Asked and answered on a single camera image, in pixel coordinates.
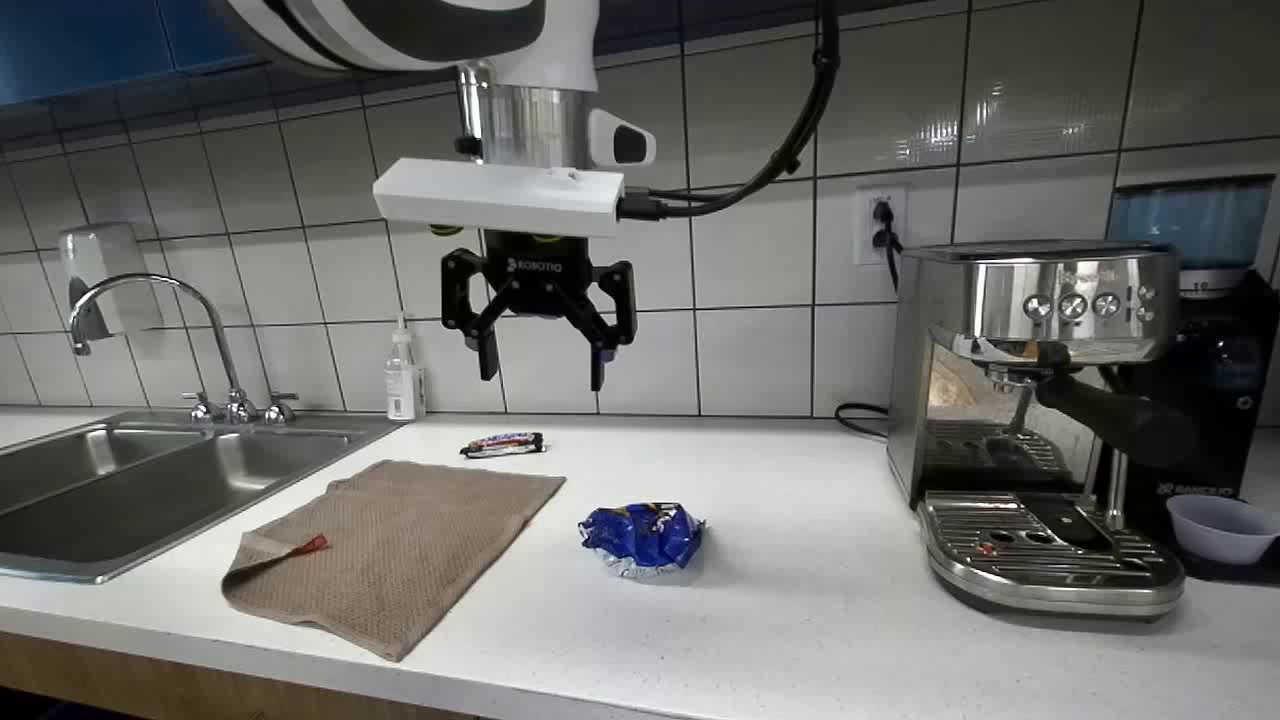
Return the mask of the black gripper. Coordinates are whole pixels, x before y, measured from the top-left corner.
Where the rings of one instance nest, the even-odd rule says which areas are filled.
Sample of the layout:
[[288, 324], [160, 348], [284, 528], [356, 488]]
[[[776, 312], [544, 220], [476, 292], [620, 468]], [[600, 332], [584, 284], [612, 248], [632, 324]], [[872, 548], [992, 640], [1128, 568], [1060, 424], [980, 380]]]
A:
[[[472, 308], [480, 276], [492, 288], [484, 312]], [[440, 320], [468, 340], [484, 380], [500, 372], [492, 320], [504, 312], [572, 320], [592, 352], [592, 388], [604, 388], [616, 348], [636, 340], [632, 264], [592, 268], [584, 236], [528, 232], [488, 232], [484, 256], [456, 248], [440, 260]]]

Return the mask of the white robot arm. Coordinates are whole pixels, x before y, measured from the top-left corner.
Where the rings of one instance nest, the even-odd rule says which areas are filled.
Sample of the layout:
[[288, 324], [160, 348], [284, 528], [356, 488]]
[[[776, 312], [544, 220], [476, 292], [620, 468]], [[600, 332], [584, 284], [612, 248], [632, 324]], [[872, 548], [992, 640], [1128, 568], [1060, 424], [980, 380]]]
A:
[[588, 240], [620, 224], [624, 172], [656, 136], [596, 92], [600, 0], [224, 0], [268, 48], [320, 72], [456, 72], [456, 160], [400, 156], [372, 180], [384, 220], [476, 228], [484, 252], [440, 260], [440, 320], [500, 372], [496, 320], [568, 320], [592, 388], [636, 340], [632, 264]]

